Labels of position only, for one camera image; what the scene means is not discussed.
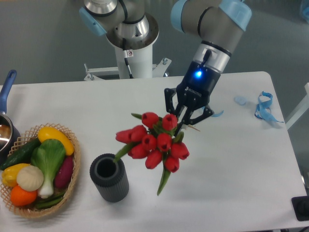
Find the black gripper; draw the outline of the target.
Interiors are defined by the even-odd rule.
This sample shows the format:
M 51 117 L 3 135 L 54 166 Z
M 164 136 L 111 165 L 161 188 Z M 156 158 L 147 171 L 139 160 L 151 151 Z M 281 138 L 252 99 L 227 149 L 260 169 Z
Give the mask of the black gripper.
M 209 108 L 210 95 L 217 84 L 220 74 L 211 68 L 192 61 L 184 78 L 176 88 L 164 89 L 166 112 L 180 117 L 183 107 L 187 107 L 181 119 L 181 129 L 193 126 L 212 116 L 214 111 Z M 173 104 L 177 93 L 178 104 Z M 201 115 L 191 118 L 193 112 L 201 109 Z

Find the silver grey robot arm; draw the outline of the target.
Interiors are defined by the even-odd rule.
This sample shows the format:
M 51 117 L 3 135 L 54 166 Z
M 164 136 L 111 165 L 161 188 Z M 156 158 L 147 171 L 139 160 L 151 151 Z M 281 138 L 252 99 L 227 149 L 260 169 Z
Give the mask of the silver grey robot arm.
M 152 78 L 153 44 L 159 35 L 157 21 L 145 11 L 142 0 L 86 0 L 79 15 L 97 36 L 114 47 L 122 79 Z M 181 130 L 213 115 L 211 93 L 251 19 L 241 0 L 179 0 L 170 13 L 172 26 L 201 38 L 181 83 L 165 89 L 168 113 L 180 119 Z

